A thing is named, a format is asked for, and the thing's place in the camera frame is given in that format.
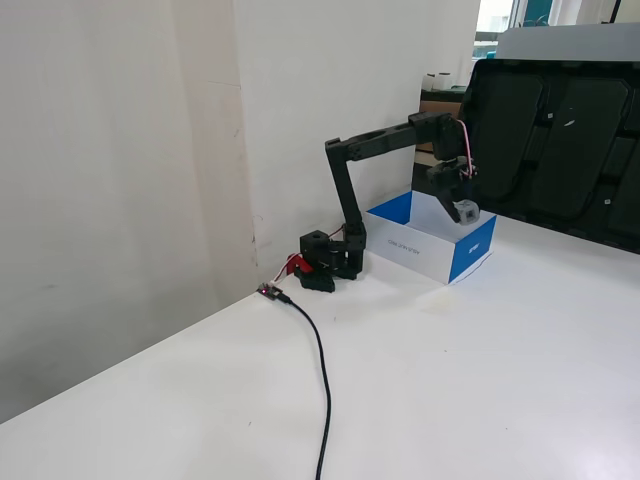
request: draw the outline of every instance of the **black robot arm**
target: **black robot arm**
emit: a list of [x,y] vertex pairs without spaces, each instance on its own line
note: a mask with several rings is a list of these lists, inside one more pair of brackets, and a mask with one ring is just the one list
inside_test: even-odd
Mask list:
[[344,213],[343,240],[332,240],[324,232],[315,231],[300,237],[300,253],[312,271],[295,269],[303,287],[333,292],[333,276],[354,280],[362,271],[367,232],[362,222],[348,162],[376,157],[384,153],[420,143],[433,143],[436,159],[444,160],[428,171],[436,197],[456,223],[477,220],[477,208],[462,208],[473,172],[468,172],[464,133],[460,123],[450,114],[417,113],[400,125],[325,143],[329,166]]

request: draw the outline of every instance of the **cardboard box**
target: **cardboard box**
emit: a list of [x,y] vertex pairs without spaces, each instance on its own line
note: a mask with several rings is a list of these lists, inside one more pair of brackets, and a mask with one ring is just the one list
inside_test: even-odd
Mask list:
[[496,216],[454,223],[437,198],[411,191],[364,214],[367,250],[449,284],[491,251]]
[[[460,112],[460,102],[446,102],[441,100],[423,100],[420,102],[420,112],[450,113],[454,118],[458,118]],[[416,146],[416,150],[433,153],[431,143],[422,143]]]

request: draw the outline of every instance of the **blue and white box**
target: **blue and white box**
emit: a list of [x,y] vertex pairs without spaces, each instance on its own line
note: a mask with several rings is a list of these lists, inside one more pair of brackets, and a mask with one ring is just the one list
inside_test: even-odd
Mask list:
[[491,251],[496,216],[454,223],[436,197],[411,191],[364,214],[367,250],[448,285]]

